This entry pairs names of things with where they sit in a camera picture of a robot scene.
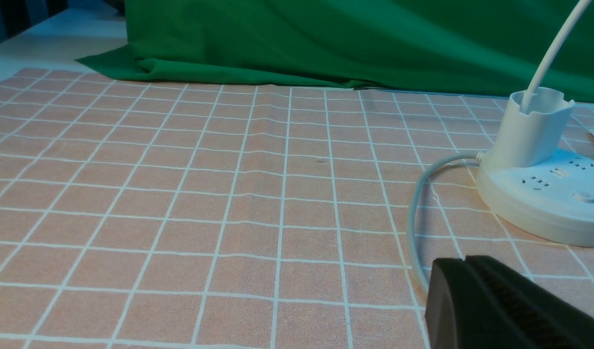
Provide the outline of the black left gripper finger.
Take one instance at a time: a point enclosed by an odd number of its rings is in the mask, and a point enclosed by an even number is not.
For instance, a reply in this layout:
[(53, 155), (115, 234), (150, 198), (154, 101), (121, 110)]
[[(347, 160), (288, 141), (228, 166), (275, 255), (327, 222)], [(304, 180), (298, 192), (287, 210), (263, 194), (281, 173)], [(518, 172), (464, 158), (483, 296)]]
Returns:
[(594, 349), (594, 318), (486, 255), (432, 263), (433, 349)]

